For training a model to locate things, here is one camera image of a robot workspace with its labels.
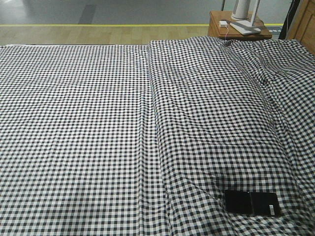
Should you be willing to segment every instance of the smartphone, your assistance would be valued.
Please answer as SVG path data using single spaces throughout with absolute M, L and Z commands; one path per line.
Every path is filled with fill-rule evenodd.
M 276 193 L 225 190 L 224 195 L 228 212 L 262 216 L 281 215 Z

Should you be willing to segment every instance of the black and white gingham sheet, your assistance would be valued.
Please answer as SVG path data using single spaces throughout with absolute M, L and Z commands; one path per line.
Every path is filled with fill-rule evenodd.
M 313 235 L 314 62 L 296 41 L 0 47 L 0 234 Z M 225 189 L 283 216 L 227 213 Z

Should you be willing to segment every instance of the charger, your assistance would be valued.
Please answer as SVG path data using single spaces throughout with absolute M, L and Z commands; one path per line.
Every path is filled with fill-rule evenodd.
M 227 21 L 219 21 L 219 27 L 220 28 L 226 28 L 227 27 Z

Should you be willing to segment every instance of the wooden nightstand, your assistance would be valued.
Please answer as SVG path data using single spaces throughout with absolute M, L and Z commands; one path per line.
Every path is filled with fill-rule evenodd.
M 209 29 L 208 29 L 208 36 L 211 37 L 218 37 L 221 39 L 225 39 L 225 35 L 227 33 L 226 28 L 220 28 L 219 27 L 219 21 L 226 20 L 228 22 L 235 22 L 231 19 L 232 11 L 210 11 L 210 23 L 209 23 Z M 243 41 L 258 41 L 258 40 L 264 40 L 264 39 L 270 39 L 272 38 L 272 34 L 269 32 L 269 30 L 264 26 L 264 24 L 261 21 L 256 21 L 255 26 L 258 26 L 261 28 L 260 33 L 251 34 L 251 35 L 242 35 L 239 33 L 236 29 L 234 29 L 232 26 L 228 26 L 228 35 L 226 36 L 226 39 L 238 39 Z

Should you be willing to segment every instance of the yellow line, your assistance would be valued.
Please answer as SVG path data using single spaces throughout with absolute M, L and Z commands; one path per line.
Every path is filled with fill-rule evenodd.
M 23 24 L 0 25 L 0 27 L 159 27 L 159 26 L 208 26 L 209 24 L 155 24 L 155 25 L 78 25 L 78 24 Z
M 283 24 L 265 24 L 265 26 L 283 26 Z

